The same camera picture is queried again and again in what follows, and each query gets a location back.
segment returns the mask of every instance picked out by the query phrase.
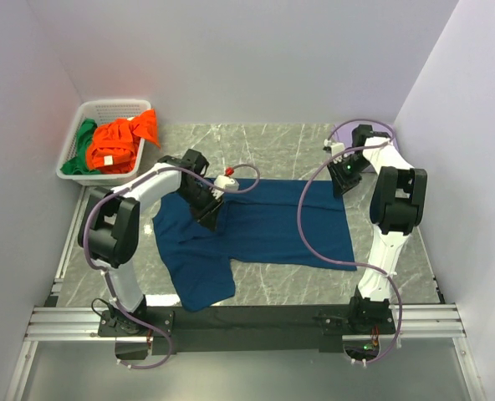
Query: floor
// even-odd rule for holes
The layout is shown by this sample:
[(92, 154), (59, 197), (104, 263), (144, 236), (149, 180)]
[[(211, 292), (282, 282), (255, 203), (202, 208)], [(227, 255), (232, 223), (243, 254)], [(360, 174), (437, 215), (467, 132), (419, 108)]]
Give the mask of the floor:
[(180, 353), (129, 371), (112, 343), (40, 343), (23, 400), (470, 400), (450, 338), (403, 340), (367, 369), (343, 354), (306, 351)]
[[(163, 155), (182, 155), (186, 149), (201, 151), (210, 161), (207, 176), (227, 166), (252, 162), (263, 178), (307, 180), (326, 159), (322, 151), (329, 124), (176, 124), (161, 126), (162, 149), (147, 145), (140, 171), (146, 171)], [(235, 176), (251, 177), (250, 170)], [(329, 180), (323, 171), (319, 180)], [(355, 260), (367, 261), (372, 241), (369, 219), (370, 198), (375, 185), (373, 173), (363, 174), (360, 185), (344, 195)], [(87, 192), (84, 193), (84, 212)], [(144, 293), (154, 305), (177, 305), (178, 296), (156, 249), (151, 219), (160, 208), (157, 202), (140, 218), (140, 244), (134, 256), (136, 275)], [(59, 307), (87, 307), (95, 297), (107, 297), (102, 277), (86, 265), (84, 254), (73, 238)], [(222, 305), (276, 305), (347, 303), (363, 270), (338, 272), (309, 266), (231, 262), (237, 294)], [(401, 253), (395, 277), (404, 303), (438, 303), (420, 232), (414, 230)]]

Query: folded garment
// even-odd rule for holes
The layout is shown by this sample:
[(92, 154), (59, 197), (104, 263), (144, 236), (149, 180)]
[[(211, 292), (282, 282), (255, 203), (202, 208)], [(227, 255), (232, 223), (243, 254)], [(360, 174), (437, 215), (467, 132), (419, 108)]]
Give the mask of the folded garment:
[(90, 169), (104, 174), (131, 172), (141, 138), (160, 147), (154, 110), (147, 110), (131, 120), (117, 119), (101, 125), (86, 152), (86, 163)]
[(100, 174), (98, 170), (90, 170), (86, 164), (86, 150), (91, 144), (97, 124), (92, 119), (85, 119), (76, 134), (74, 147), (76, 156), (62, 165), (62, 172), (67, 175)]
[[(253, 183), (238, 181), (241, 188)], [(296, 210), (305, 182), (261, 180), (246, 194), (225, 194), (215, 232), (193, 220), (178, 194), (162, 198), (153, 220), (156, 244), (185, 309), (198, 311), (234, 295), (230, 259), (356, 270), (321, 261), (301, 241)], [(333, 197), (330, 181), (311, 185), (302, 217), (314, 249), (333, 259), (354, 261), (344, 202)]]

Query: blue cloth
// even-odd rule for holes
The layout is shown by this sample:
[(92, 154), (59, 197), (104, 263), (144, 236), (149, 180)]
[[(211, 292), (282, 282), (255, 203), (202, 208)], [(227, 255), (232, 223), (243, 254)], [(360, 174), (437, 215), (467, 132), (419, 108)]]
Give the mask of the blue cloth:
[[(253, 180), (238, 182), (247, 188)], [(162, 198), (153, 219), (156, 244), (186, 310), (198, 311), (234, 295), (230, 259), (356, 270), (321, 261), (301, 242), (296, 210), (305, 182), (261, 180), (246, 194), (225, 194), (215, 232), (194, 221), (178, 194)], [(322, 255), (354, 261), (344, 203), (333, 197), (330, 181), (311, 185), (302, 223), (305, 236)]]

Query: orange cloth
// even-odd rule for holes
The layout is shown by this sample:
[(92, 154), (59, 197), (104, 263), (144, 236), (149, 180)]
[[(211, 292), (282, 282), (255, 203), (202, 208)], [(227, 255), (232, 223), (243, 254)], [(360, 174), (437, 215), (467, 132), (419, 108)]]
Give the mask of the orange cloth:
[(160, 148), (154, 110), (144, 111), (132, 120), (117, 119), (97, 128), (86, 151), (88, 168), (97, 169), (103, 174), (131, 172), (138, 155), (140, 138)]

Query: white wall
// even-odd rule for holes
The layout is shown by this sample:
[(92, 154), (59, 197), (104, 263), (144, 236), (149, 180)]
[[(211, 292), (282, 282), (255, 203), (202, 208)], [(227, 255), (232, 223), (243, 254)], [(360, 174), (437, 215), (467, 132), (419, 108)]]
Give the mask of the white wall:
[(79, 104), (23, 0), (0, 2), (0, 399), (48, 295), (79, 188), (54, 167)]
[(460, 0), (395, 126), (428, 171), (426, 245), (495, 400), (495, 1)]
[(84, 100), (175, 122), (393, 121), (457, 0), (28, 0)]

